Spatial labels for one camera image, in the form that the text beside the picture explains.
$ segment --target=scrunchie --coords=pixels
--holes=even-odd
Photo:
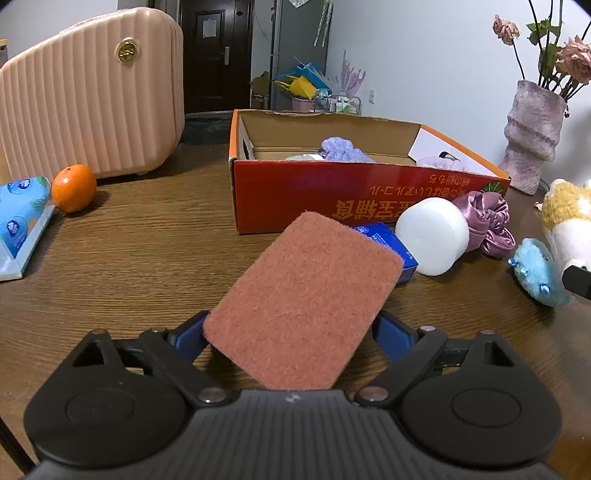
[[[505,224],[509,205],[495,192],[469,192],[453,201],[468,222],[470,241],[466,252],[480,248],[486,255],[502,258],[515,248],[515,238]]]

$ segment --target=red sponge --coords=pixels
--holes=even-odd
[[[331,388],[401,272],[394,251],[303,213],[213,309],[204,334],[267,388]]]

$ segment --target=door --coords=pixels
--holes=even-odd
[[[324,47],[322,46],[324,28],[318,45],[314,46],[323,5],[324,0],[310,0],[296,8],[290,0],[277,0],[273,36],[273,78],[296,67],[299,64],[298,60],[316,63],[324,73],[328,50],[328,38]],[[283,94],[282,89],[276,84],[271,86],[271,109],[291,110],[291,99]]]
[[[185,113],[249,108],[254,0],[181,0]]]

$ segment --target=ceramic vase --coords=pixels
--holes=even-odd
[[[537,191],[542,164],[554,160],[565,109],[560,95],[529,80],[517,83],[505,127],[509,144],[499,165],[511,176],[512,187],[528,195]]]

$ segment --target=orange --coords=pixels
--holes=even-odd
[[[96,195],[96,177],[86,165],[72,165],[57,174],[51,185],[51,198],[64,213],[88,207]]]

